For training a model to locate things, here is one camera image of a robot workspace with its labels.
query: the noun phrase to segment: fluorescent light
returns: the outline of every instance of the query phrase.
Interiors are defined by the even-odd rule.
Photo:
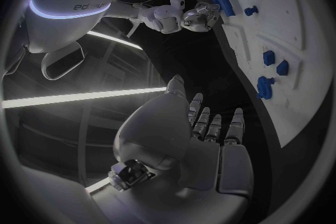
[[[55,95],[55,96],[46,96],[46,97],[6,100],[6,101],[2,101],[1,105],[2,105],[2,108],[21,108],[23,106],[56,104],[59,102],[80,101],[80,100],[132,95],[132,94],[145,94],[147,92],[156,92],[156,91],[165,91],[165,90],[166,90],[166,87],[139,88],[136,90],[102,91],[102,92],[88,92],[85,94]]]
[[[125,44],[125,45],[132,46],[132,47],[134,47],[134,48],[137,48],[137,49],[141,49],[141,50],[142,50],[142,48],[140,48],[138,45],[134,45],[134,44],[132,44],[132,43],[130,43],[130,42],[127,42],[127,41],[122,40],[122,39],[119,39],[119,38],[114,38],[114,37],[109,36],[109,35],[103,35],[103,34],[100,34],[100,33],[98,33],[98,32],[92,32],[92,31],[89,31],[87,34],[88,34],[88,35],[99,36],[99,37],[101,37],[101,38],[110,39],[110,40],[113,40],[113,41],[116,41],[116,42],[119,42],[119,43],[123,43],[123,44]]]
[[[110,183],[110,178],[105,178],[102,181],[97,182],[96,184],[93,184],[92,186],[88,186],[85,188],[87,192],[91,193],[95,190],[98,190],[98,188],[101,188],[102,186],[105,186]]]
[[[56,16],[56,15],[49,15],[49,14],[46,14],[46,13],[43,13],[41,11],[39,11],[34,3],[32,2],[32,0],[29,1],[29,6],[30,6],[30,9],[36,14],[36,15],[39,15],[40,17],[43,17],[43,18],[51,18],[51,19],[54,19],[54,20],[66,20],[68,18],[81,18],[81,17],[87,17],[87,16],[91,16],[91,15],[96,15],[96,14],[99,14],[99,13],[102,13],[106,10],[108,10],[108,8],[111,6],[111,3],[109,3],[106,7],[104,7],[103,9],[101,10],[98,10],[98,11],[95,11],[95,12],[91,12],[91,13],[86,13],[86,14],[79,14],[79,15],[68,15],[68,16]]]

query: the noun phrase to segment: led light strip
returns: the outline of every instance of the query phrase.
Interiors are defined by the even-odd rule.
[[[92,32],[92,31],[89,31],[87,34],[88,34],[88,35],[99,36],[100,38],[106,38],[106,39],[109,39],[109,40],[113,40],[113,41],[116,41],[116,42],[119,42],[119,43],[123,43],[123,44],[125,44],[125,45],[132,46],[132,47],[134,47],[134,48],[137,48],[137,49],[141,49],[141,50],[142,50],[142,48],[140,48],[138,45],[134,45],[134,44],[132,44],[132,43],[130,43],[130,42],[124,41],[124,40],[122,40],[122,39],[114,38],[114,37],[109,36],[109,35],[103,35],[103,34],[100,34],[100,33],[98,33],[98,32]]]
[[[101,10],[98,10],[98,11],[95,11],[95,12],[86,13],[86,14],[79,14],[79,15],[68,15],[68,16],[56,16],[56,15],[49,15],[49,14],[43,13],[35,7],[32,0],[29,1],[29,6],[30,6],[30,9],[33,11],[33,13],[35,13],[36,15],[39,15],[40,17],[51,18],[53,20],[66,20],[66,19],[69,19],[69,18],[81,18],[81,17],[87,17],[87,16],[102,13],[102,12],[108,10],[108,8],[111,6],[111,3],[109,3],[108,6],[106,6],[105,8],[103,8]]]
[[[102,181],[99,181],[96,184],[88,186],[85,189],[87,190],[87,192],[91,193],[91,192],[94,192],[95,190],[98,190],[98,188],[101,188],[102,186],[105,186],[109,183],[110,183],[110,178],[105,178]]]
[[[2,108],[21,108],[23,106],[56,104],[59,102],[80,101],[80,100],[89,100],[89,99],[132,95],[132,94],[145,94],[147,92],[157,92],[157,91],[165,91],[165,90],[166,90],[166,87],[139,88],[136,90],[102,91],[102,92],[88,92],[85,94],[67,94],[67,95],[55,95],[55,96],[46,96],[46,97],[34,97],[34,98],[2,101],[1,106]]]

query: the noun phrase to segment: blue plastic part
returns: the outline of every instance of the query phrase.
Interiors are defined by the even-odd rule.
[[[221,8],[224,10],[226,17],[236,16],[230,0],[218,0],[220,3]]]
[[[212,0],[212,3],[214,3],[214,4],[218,4],[218,5],[221,5],[220,3],[219,3],[219,1],[218,0]]]
[[[286,60],[283,60],[278,66],[277,66],[277,73],[279,76],[286,76],[288,75],[288,69],[290,65]]]
[[[245,9],[245,14],[247,16],[251,16],[253,13],[258,13],[258,9],[257,9],[256,6],[253,6],[253,8],[248,7],[248,8]]]
[[[258,88],[258,94],[256,97],[258,99],[264,98],[265,100],[272,98],[271,85],[274,83],[274,78],[259,77],[258,84],[256,86]]]
[[[276,55],[271,50],[263,53],[264,64],[270,66],[276,62]]]

